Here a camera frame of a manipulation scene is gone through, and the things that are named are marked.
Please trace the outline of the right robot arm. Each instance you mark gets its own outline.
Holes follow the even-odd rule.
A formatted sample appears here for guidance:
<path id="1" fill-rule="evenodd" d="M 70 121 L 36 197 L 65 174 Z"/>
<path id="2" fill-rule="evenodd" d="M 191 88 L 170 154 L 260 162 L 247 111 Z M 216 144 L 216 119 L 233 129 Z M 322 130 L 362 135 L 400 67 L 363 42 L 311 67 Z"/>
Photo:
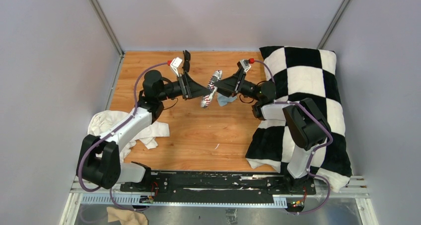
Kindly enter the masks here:
<path id="1" fill-rule="evenodd" d="M 245 79 L 239 69 L 234 75 L 214 83 L 220 94 L 234 96 L 239 93 L 256 100 L 252 106 L 255 118 L 286 122 L 295 147 L 287 166 L 284 189 L 296 194 L 303 188 L 303 180 L 312 174 L 310 164 L 315 152 L 333 142 L 327 119 L 311 98 L 299 102 L 276 102 L 276 85 L 273 79 L 254 84 Z"/>

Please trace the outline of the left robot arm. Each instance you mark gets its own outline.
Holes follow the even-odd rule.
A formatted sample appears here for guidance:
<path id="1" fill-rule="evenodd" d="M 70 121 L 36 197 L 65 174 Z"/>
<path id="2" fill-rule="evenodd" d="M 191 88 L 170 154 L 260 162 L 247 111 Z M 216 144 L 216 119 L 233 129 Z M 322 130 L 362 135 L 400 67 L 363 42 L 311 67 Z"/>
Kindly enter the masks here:
<path id="1" fill-rule="evenodd" d="M 169 81 L 162 74 L 149 68 L 140 78 L 143 90 L 135 91 L 133 110 L 116 126 L 99 136 L 87 135 L 81 145 L 76 175 L 82 189 L 87 188 L 85 181 L 91 182 L 98 189 L 111 189 L 117 183 L 132 182 L 139 191 L 148 191 L 152 178 L 146 175 L 148 167 L 138 163 L 121 163 L 120 151 L 143 129 L 152 125 L 161 115 L 163 101 L 182 97 L 185 100 L 202 97 L 210 92 L 188 75 L 180 74 L 176 81 Z"/>

